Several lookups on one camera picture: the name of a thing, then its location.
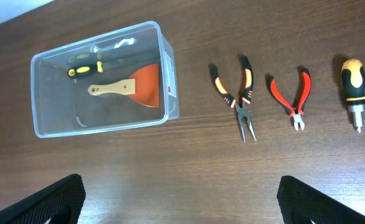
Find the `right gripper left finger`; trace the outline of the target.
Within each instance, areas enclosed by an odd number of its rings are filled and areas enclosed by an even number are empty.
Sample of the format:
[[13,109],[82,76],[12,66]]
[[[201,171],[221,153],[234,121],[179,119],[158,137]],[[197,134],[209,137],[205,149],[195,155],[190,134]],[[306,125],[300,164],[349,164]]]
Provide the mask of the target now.
[[82,177],[70,174],[0,211],[0,224],[77,224],[86,192]]

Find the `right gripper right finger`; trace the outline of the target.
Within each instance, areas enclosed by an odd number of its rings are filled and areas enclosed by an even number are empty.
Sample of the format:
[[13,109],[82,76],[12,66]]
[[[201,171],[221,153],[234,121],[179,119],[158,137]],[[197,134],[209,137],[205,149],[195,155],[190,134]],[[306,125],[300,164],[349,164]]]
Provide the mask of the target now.
[[365,223],[365,216],[293,176],[280,179],[277,200],[287,224]]

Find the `file with black-yellow handle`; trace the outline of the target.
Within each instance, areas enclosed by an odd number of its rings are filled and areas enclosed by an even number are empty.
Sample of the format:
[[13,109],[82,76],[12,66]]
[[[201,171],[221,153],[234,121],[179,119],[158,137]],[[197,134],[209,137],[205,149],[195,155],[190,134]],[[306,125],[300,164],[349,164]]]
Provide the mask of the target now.
[[136,65],[147,60],[154,60],[156,58],[160,58],[160,53],[149,50],[144,53],[129,55],[127,57],[109,57],[103,59],[102,56],[103,55],[100,54],[98,57],[94,53],[77,55],[74,58],[75,62],[72,63],[73,67],[70,67],[67,70],[67,76],[71,79],[85,78],[113,68],[126,67],[130,65]]

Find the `orange scraper wooden handle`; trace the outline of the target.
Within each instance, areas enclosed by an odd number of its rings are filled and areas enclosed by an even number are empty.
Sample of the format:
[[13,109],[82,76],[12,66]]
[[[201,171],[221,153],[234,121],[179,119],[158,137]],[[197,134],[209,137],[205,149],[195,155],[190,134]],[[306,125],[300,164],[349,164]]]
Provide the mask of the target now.
[[127,95],[134,102],[150,108],[159,107],[159,65],[153,63],[144,66],[129,78],[106,85],[90,85],[89,94],[100,96],[105,94]]

